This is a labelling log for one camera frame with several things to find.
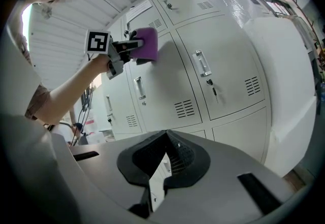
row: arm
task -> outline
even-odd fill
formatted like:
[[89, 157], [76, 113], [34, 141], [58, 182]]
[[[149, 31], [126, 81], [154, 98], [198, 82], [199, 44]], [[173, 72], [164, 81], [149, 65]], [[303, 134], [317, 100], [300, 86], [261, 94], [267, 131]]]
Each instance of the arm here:
[[99, 55], [89, 61], [67, 82], [49, 93], [47, 101], [35, 113], [35, 117], [46, 123], [58, 124], [93, 79], [108, 70], [108, 61], [106, 55]]

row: locker handle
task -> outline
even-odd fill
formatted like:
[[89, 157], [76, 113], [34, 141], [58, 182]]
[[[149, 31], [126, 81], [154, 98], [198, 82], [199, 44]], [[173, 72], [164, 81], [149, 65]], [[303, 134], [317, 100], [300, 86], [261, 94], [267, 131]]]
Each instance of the locker handle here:
[[139, 99], [145, 99], [146, 98], [146, 93], [144, 92], [144, 88], [143, 88], [143, 84], [142, 84], [142, 79], [141, 77], [135, 78], [134, 82], [136, 84], [136, 88], [138, 90], [139, 93]]
[[106, 98], [107, 98], [107, 102], [108, 102], [109, 110], [110, 110], [110, 111], [113, 111], [113, 109], [112, 109], [112, 105], [111, 105], [111, 101], [110, 101], [110, 96], [107, 95]]
[[192, 54], [192, 57], [198, 67], [201, 77], [205, 77], [205, 76], [212, 74], [212, 72], [210, 70], [210, 66], [209, 66], [207, 59], [205, 58], [202, 50], [196, 50]]

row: shirt sleeve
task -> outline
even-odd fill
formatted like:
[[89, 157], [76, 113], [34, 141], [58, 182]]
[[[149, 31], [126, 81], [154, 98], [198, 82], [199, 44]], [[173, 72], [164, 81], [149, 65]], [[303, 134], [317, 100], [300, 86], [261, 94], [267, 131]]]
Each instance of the shirt sleeve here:
[[[30, 54], [27, 49], [27, 40], [24, 37], [24, 35], [22, 35], [22, 33], [21, 33], [22, 32], [21, 17], [20, 16], [15, 17], [15, 19], [13, 19], [10, 22], [9, 26], [11, 28], [13, 37], [14, 37], [16, 44], [19, 47], [22, 55], [28, 61], [28, 63], [30, 65], [32, 65], [31, 59], [30, 59]], [[44, 87], [42, 84], [40, 84], [37, 87], [34, 95], [32, 96], [32, 99], [30, 101], [30, 104], [28, 105], [25, 116], [27, 118], [36, 119], [34, 117], [35, 113], [43, 107], [43, 105], [48, 100], [49, 96], [50, 96], [50, 91], [46, 87]]]
[[49, 96], [50, 96], [50, 91], [42, 84], [40, 84], [37, 87], [34, 95], [32, 96], [32, 99], [28, 105], [25, 116], [28, 118], [35, 119], [34, 117], [35, 113], [43, 107], [43, 105], [47, 102]]

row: black vent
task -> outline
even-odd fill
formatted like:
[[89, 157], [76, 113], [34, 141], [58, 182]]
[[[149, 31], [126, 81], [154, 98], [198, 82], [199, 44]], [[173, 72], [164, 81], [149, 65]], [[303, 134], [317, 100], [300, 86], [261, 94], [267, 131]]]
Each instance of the black vent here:
[[161, 26], [161, 21], [160, 21], [160, 19], [157, 19], [157, 20], [154, 20], [153, 22], [151, 22], [148, 25], [150, 27], [152, 27], [152, 28], [158, 28], [159, 26]]
[[127, 116], [126, 120], [127, 120], [128, 127], [138, 126], [137, 120], [133, 115], [132, 116]]
[[246, 84], [247, 94], [249, 96], [261, 91], [257, 77], [253, 77], [251, 79], [245, 80], [245, 84]]
[[161, 21], [159, 19], [154, 21], [154, 25], [157, 27], [161, 26]]
[[191, 100], [174, 104], [178, 118], [194, 115], [194, 108]]
[[206, 2], [202, 2], [202, 3], [198, 3], [198, 6], [201, 7], [201, 9], [208, 9], [208, 8], [212, 8], [213, 5], [210, 4], [210, 2], [206, 1]]

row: metal locker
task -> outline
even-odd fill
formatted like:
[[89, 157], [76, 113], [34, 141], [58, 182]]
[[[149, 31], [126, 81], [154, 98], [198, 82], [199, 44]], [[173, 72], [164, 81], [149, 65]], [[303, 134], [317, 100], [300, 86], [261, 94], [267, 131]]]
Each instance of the metal locker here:
[[220, 11], [209, 0], [158, 0], [175, 25], [187, 19]]
[[264, 99], [261, 79], [245, 32], [224, 15], [177, 29], [196, 70], [210, 119], [220, 118]]
[[234, 146], [259, 162], [262, 160], [267, 128], [266, 108], [212, 129], [214, 140]]
[[158, 61], [137, 66], [131, 75], [148, 132], [201, 123], [185, 67], [170, 33], [158, 38]]
[[[121, 19], [109, 28], [114, 41], [121, 41]], [[109, 80], [106, 73], [102, 73], [102, 89], [107, 115], [112, 120], [112, 129], [115, 134], [141, 133], [138, 117], [133, 105], [127, 75], [124, 72]]]
[[152, 7], [150, 7], [148, 10], [146, 10], [145, 12], [143, 12], [142, 14], [134, 18], [129, 23], [128, 30], [132, 31], [138, 28], [153, 27], [156, 28], [156, 30], [159, 33], [167, 28], [156, 6], [153, 4], [151, 0], [149, 1]]

